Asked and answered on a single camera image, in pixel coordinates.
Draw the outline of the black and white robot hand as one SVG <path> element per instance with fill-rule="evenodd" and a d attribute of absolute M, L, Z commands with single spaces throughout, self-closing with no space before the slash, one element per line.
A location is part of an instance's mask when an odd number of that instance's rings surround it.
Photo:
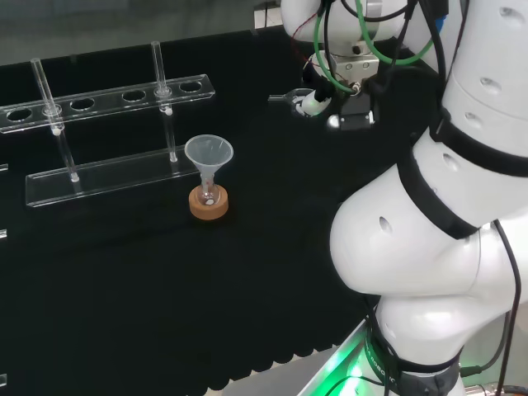
<path fill-rule="evenodd" d="M 301 116 L 326 116 L 330 130 L 367 130 L 378 109 L 366 83 L 377 74 L 379 60 L 371 54 L 342 57 L 320 52 L 322 63 L 311 55 L 304 64 L 303 88 L 295 89 L 293 111 Z"/>

